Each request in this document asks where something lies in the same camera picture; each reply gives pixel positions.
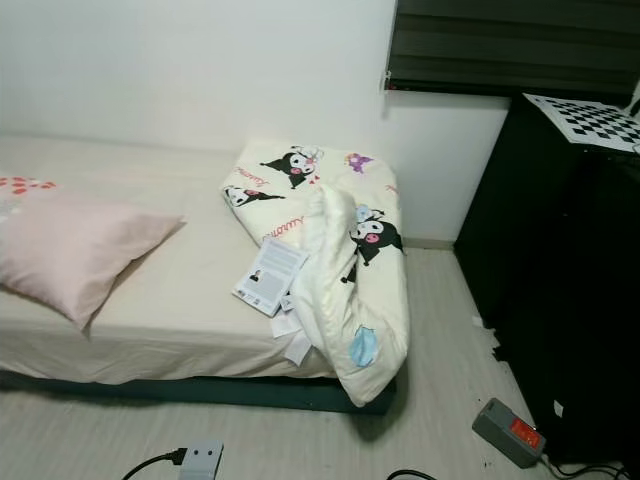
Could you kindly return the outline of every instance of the dark green bed frame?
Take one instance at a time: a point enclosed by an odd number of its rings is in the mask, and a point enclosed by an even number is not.
[[[340,382],[328,378],[192,377],[182,380],[133,380],[121,385],[107,385],[33,378],[8,371],[0,371],[0,389],[94,398],[224,403],[369,415],[384,415],[397,391],[394,379],[374,401],[363,408],[357,408],[349,400]]]

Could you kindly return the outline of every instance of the white comforter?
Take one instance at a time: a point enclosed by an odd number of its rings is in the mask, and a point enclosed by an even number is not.
[[[409,316],[395,176],[379,159],[283,143],[251,143],[222,186],[251,237],[309,252],[291,287],[311,343],[355,405],[395,376]]]

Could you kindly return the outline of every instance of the pillowcase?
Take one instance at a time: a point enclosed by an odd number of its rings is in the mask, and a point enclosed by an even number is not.
[[[0,283],[84,328],[116,276],[179,222],[179,216],[0,174]]]

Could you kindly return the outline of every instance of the floor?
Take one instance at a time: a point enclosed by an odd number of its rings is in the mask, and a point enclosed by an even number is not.
[[[530,421],[451,252],[408,249],[412,346],[392,411],[372,418],[226,405],[140,404],[0,393],[3,480],[119,479],[151,456],[222,440],[219,480],[384,480],[414,468],[438,480],[551,479],[521,470],[471,430],[498,397]],[[592,474],[583,478],[602,478]],[[174,480],[170,462],[135,480]]]

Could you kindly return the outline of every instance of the mattress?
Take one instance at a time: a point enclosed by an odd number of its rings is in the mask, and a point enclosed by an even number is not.
[[[0,136],[0,167],[185,216],[118,278],[89,326],[0,289],[0,369],[76,382],[334,376],[312,350],[284,357],[269,318],[230,294],[256,245],[220,198],[233,154]]]

